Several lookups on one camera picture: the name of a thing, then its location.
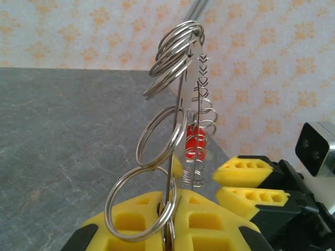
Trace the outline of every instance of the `metal rod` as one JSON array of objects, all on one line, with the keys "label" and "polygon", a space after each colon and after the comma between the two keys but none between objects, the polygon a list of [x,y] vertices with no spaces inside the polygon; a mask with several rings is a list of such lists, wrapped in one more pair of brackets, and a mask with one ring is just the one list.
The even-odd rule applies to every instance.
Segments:
[{"label": "metal rod", "polygon": [[184,21],[187,20],[195,20],[199,19],[199,16],[202,14],[206,5],[209,3],[210,0],[197,0],[193,3],[192,7],[188,11]]}]

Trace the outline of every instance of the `metal wire puzzle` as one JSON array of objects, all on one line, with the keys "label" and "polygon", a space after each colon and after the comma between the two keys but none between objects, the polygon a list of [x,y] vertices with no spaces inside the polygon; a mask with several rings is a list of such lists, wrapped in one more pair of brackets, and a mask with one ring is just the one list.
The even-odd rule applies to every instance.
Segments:
[{"label": "metal wire puzzle", "polygon": [[[179,79],[177,99],[174,106],[163,109],[147,125],[136,149],[139,167],[122,176],[108,195],[105,205],[106,226],[112,234],[124,241],[144,240],[162,228],[162,238],[166,240],[169,231],[173,241],[172,215],[178,206],[178,189],[183,185],[191,189],[204,185],[202,171],[205,169],[203,160],[206,145],[208,139],[216,132],[215,122],[218,118],[212,102],[208,99],[208,57],[202,51],[204,42],[202,25],[196,21],[186,21],[167,33],[159,43],[156,63],[149,71],[150,76],[158,78],[143,95],[146,99],[151,99]],[[144,163],[142,153],[146,142],[153,130],[170,115],[174,116],[172,136],[158,156]],[[165,161],[169,161],[168,170],[159,166]],[[111,209],[117,192],[133,176],[153,170],[162,171],[167,175],[165,200],[161,201],[163,210],[159,218],[139,234],[120,234],[111,219]]]}]

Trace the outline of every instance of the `square hole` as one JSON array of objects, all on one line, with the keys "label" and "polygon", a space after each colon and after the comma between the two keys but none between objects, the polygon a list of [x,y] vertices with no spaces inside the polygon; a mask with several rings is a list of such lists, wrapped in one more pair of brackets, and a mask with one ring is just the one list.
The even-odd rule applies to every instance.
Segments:
[{"label": "square hole", "polygon": [[210,237],[193,236],[193,251],[233,251],[230,240]]},{"label": "square hole", "polygon": [[146,241],[140,241],[140,242],[126,242],[118,238],[113,238],[108,240],[107,247],[105,248],[105,251],[112,251],[112,250],[118,250],[118,251],[145,251],[146,249]]},{"label": "square hole", "polygon": [[136,202],[136,204],[139,204],[139,205],[147,205],[147,204],[149,204],[149,201],[150,201],[149,198],[145,198],[145,199],[142,199],[142,200]]},{"label": "square hole", "polygon": [[257,168],[257,166],[254,162],[249,162],[247,163],[247,168]]},{"label": "square hole", "polygon": [[274,202],[282,202],[283,197],[279,193],[273,193],[271,194],[271,198]]},{"label": "square hole", "polygon": [[258,200],[257,193],[253,191],[245,191],[244,194],[248,200]]},{"label": "square hole", "polygon": [[237,168],[245,168],[245,164],[243,162],[239,162],[239,163],[235,164],[235,167],[237,167]]},{"label": "square hole", "polygon": [[266,167],[266,164],[263,163],[263,162],[257,162],[257,163],[256,163],[256,167],[257,167],[257,168],[265,168],[265,167]]},{"label": "square hole", "polygon": [[144,231],[146,222],[139,213],[119,213],[115,219],[116,230]]},{"label": "square hole", "polygon": [[188,221],[190,229],[223,230],[220,218],[212,213],[192,213]]},{"label": "square hole", "polygon": [[272,201],[272,200],[270,199],[269,194],[267,194],[266,192],[262,192],[262,193],[260,193],[260,198],[261,198],[261,201]]}]

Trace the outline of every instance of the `red plastic piece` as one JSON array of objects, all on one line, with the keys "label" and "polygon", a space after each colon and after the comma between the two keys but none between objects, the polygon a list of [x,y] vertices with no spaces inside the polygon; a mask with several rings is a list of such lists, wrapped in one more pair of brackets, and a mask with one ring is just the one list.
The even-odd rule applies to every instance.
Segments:
[{"label": "red plastic piece", "polygon": [[[195,149],[197,147],[197,137],[196,137],[196,135],[198,133],[198,127],[195,127],[193,130],[192,130],[192,127],[193,127],[192,125],[189,125],[187,127],[186,138],[188,138],[191,135],[194,135],[194,137],[190,138],[189,140],[186,140],[186,145],[185,145],[186,150],[187,149],[192,149],[189,153],[185,154],[186,158],[191,158],[191,159],[195,157]],[[201,139],[205,138],[205,130],[204,129],[200,128],[198,138],[200,139],[200,140],[198,140],[198,147],[201,147],[202,149],[204,149],[205,141],[201,140]],[[202,161],[205,158],[205,155],[206,155],[205,149],[201,150],[201,149],[198,148],[197,159]]]}]

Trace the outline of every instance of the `yellow foam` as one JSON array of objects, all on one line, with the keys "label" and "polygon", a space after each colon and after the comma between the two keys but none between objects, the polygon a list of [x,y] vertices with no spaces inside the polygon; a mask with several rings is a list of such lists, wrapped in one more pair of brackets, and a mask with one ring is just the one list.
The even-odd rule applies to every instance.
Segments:
[{"label": "yellow foam", "polygon": [[283,190],[238,187],[221,187],[216,193],[220,206],[246,220],[259,212],[256,205],[283,207],[288,196]]},{"label": "yellow foam", "polygon": [[213,180],[224,187],[258,187],[273,171],[261,159],[242,159],[237,156],[220,166]]},{"label": "yellow foam", "polygon": [[253,223],[190,191],[182,190],[175,215],[175,251],[250,251],[239,231],[247,226],[257,232]]},{"label": "yellow foam", "polygon": [[[163,198],[162,192],[149,192],[113,206],[112,220],[114,226],[122,234],[134,235],[150,227],[158,218],[157,205]],[[86,251],[163,251],[162,231],[158,231],[148,239],[136,243],[128,243],[113,236],[106,227],[104,213],[100,213],[82,224],[98,225]]]}]

